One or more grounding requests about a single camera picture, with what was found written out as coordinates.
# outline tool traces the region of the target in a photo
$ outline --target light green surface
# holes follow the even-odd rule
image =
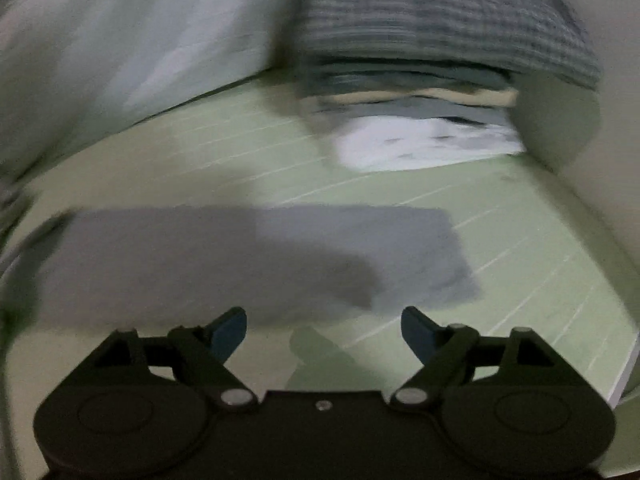
[[[607,398],[638,336],[639,280],[580,202],[525,157],[431,170],[354,174],[333,164],[297,118],[290,89],[254,81],[110,137],[33,182],[41,192],[17,235],[70,206],[331,203],[444,208],[482,288],[474,303],[430,312],[485,335],[531,326]],[[143,333],[165,330],[157,320]],[[9,360],[18,450],[42,470],[31,436],[37,404],[106,334],[23,335]],[[251,330],[229,361],[267,388],[389,392],[419,367],[399,321],[358,319]]]

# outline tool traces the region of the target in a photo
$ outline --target white cloth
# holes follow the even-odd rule
[[[355,118],[334,130],[340,163],[355,171],[419,170],[523,152],[515,130],[396,116]]]

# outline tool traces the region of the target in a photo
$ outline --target folded fabric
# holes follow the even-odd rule
[[[587,88],[602,74],[564,0],[303,0],[301,9],[303,56],[458,60]]]
[[[434,168],[524,151],[506,126],[391,116],[350,120],[332,143],[338,161],[361,172]]]
[[[329,131],[349,120],[367,116],[399,116],[412,119],[455,118],[513,128],[503,108],[464,106],[424,97],[405,97],[394,101],[347,106],[325,103],[319,98],[307,98],[302,101],[302,111],[306,112],[312,122],[325,124],[325,130]]]
[[[452,61],[404,59],[350,59],[340,57],[306,57],[301,60],[309,79],[331,84],[352,84],[371,90],[396,85],[402,88],[438,86],[442,81],[465,82],[491,90],[513,85],[510,72],[480,64]]]
[[[422,88],[405,91],[363,91],[349,94],[327,95],[322,99],[328,102],[350,105],[357,103],[375,103],[391,101],[408,96],[433,97],[468,106],[501,106],[513,107],[516,104],[518,91],[515,88],[506,90],[488,90],[486,88],[473,88],[469,91],[449,88]]]

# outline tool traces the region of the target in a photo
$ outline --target folded clothes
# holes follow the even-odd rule
[[[452,60],[587,88],[602,74],[564,0],[303,0],[301,9],[303,57]]]
[[[354,89],[381,90],[389,85],[400,88],[426,88],[443,82],[464,82],[491,90],[513,85],[510,72],[479,64],[452,61],[404,59],[349,59],[339,57],[305,57],[302,66],[308,79]]]
[[[518,91],[515,88],[506,90],[487,90],[485,88],[473,88],[462,91],[461,89],[448,88],[422,88],[406,91],[366,91],[352,92],[350,94],[338,94],[322,96],[325,101],[350,105],[357,103],[375,103],[391,101],[408,96],[433,97],[452,103],[468,106],[502,106],[512,107],[516,104]]]
[[[518,95],[510,73],[455,63],[307,60],[298,67],[298,79],[303,96],[322,96],[338,104],[415,95],[471,106],[511,107]]]
[[[405,97],[381,103],[360,103],[340,106],[319,98],[302,101],[310,120],[327,124],[332,130],[354,118],[367,116],[398,116],[411,119],[464,119],[482,124],[497,124],[513,129],[506,110],[495,107],[464,106],[442,99]]]
[[[337,160],[355,171],[418,170],[524,151],[504,108],[423,97],[353,105],[307,98],[302,105]]]
[[[392,116],[350,120],[334,131],[332,143],[338,161],[361,172],[434,168],[524,151],[506,126]]]

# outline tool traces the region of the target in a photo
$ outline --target white wall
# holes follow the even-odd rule
[[[570,1],[604,65],[599,95],[524,78],[514,120],[640,265],[640,0]]]

